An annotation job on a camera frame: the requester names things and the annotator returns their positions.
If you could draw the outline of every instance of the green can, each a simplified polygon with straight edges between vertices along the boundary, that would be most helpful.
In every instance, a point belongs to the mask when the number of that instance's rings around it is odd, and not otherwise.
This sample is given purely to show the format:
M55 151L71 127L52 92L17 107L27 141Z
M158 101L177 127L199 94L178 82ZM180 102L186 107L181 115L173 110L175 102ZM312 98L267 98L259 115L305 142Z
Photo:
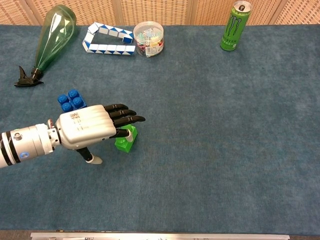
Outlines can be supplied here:
M226 51L233 51L240 40L251 13L252 5L247 1L236 1L230 12L229 20L221 39L220 47Z

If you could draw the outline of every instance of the green lego brick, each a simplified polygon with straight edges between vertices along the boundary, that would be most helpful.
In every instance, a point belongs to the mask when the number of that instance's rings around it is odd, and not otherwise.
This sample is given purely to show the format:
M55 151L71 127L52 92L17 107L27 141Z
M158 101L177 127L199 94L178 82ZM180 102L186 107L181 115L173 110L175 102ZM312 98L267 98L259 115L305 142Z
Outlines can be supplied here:
M121 127L121 129L130 130L131 133L132 133L132 136L133 136L133 141L132 142L128 142L125 137L117 137L115 139L114 145L118 150L124 151L126 153L129 153L133 143L135 142L135 139L136 139L136 136L137 136L138 132L137 132L136 127L132 126L131 124L123 126L123 127Z

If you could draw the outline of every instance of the blue building block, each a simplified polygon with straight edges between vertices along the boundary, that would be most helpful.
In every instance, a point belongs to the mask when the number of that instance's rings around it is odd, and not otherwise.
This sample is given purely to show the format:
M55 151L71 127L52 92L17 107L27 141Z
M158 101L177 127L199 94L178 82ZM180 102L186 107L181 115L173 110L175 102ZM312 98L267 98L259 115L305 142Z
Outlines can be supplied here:
M87 106L85 100L76 89L70 90L67 95L61 94L57 100L64 113L82 109Z

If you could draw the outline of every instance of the clear plastic jar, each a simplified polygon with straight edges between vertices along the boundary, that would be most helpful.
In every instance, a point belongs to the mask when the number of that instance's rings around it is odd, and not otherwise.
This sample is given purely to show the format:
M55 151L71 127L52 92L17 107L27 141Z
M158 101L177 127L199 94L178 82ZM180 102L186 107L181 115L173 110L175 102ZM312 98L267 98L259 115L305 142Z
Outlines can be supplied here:
M136 50L141 56L152 57L164 49L164 28L155 21L144 21L133 29Z

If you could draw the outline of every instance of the wicker wall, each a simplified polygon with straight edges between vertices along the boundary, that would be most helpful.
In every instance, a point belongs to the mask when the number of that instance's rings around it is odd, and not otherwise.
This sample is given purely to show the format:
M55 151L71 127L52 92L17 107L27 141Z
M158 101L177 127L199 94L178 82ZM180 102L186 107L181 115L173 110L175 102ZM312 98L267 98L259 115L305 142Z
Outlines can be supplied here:
M224 25L235 0L0 0L0 24L41 25L56 4L71 8L78 25L94 21L136 25ZM248 25L320 24L320 0L250 0Z

